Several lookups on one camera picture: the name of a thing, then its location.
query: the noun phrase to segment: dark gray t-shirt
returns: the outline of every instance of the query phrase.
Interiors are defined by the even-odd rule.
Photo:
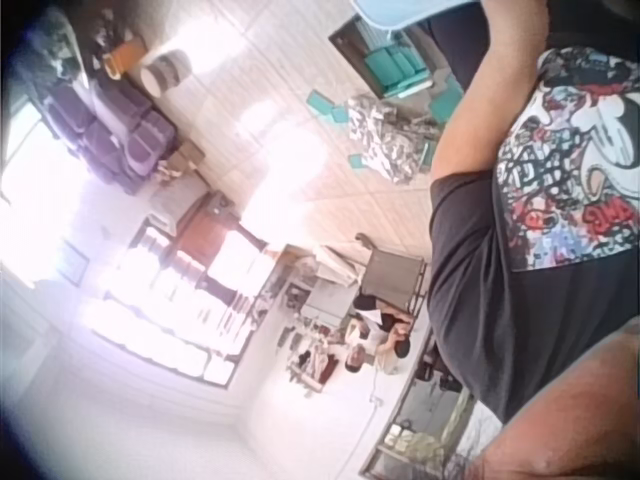
[[[437,180],[431,324],[502,421],[639,313],[640,72],[551,51],[496,169]]]

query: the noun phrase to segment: tiled floor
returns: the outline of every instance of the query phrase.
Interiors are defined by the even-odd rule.
[[[355,259],[365,257],[358,232],[381,248],[430,255],[427,176],[396,187],[351,170],[358,146],[305,104],[314,88],[335,102],[368,90],[327,40],[353,15],[348,0],[128,3],[149,58],[176,48],[188,55],[193,75],[157,104],[206,152],[203,175],[248,228]]]

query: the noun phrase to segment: orange object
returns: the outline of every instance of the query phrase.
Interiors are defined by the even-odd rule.
[[[144,42],[135,37],[102,57],[104,69],[111,78],[120,80],[122,74],[134,67],[146,54]]]

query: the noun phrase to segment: purple sofa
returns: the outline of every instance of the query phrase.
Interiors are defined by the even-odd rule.
[[[135,195],[173,147],[175,127],[126,80],[106,77],[61,85],[45,101],[49,121],[67,147],[105,183]]]

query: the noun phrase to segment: cartoon print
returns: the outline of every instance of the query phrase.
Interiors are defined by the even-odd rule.
[[[551,50],[500,149],[497,185],[514,270],[637,248],[640,69],[588,48]]]

